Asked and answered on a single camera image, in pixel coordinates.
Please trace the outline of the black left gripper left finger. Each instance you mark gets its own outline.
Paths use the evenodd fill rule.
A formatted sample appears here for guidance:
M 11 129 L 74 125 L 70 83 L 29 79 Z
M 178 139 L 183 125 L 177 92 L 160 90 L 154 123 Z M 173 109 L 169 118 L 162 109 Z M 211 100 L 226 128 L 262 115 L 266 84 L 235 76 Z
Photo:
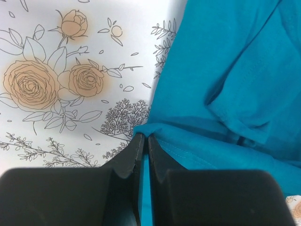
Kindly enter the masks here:
M 0 178 L 3 226 L 139 226 L 144 135 L 99 168 L 15 168 Z

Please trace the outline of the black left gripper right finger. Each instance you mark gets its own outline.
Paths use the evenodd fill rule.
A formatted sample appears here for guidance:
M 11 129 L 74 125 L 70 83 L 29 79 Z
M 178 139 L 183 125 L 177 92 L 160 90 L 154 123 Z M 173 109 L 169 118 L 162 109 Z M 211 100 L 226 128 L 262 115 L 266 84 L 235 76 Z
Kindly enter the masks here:
M 148 138 L 156 226 L 292 226 L 275 179 L 262 170 L 189 170 Z

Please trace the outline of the teal blue t shirt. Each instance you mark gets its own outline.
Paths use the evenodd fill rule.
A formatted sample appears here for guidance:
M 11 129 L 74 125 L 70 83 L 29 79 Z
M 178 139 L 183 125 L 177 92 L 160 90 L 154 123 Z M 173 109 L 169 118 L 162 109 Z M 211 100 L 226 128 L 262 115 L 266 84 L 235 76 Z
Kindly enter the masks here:
M 134 132 L 187 169 L 264 170 L 299 195 L 300 1 L 188 1 Z

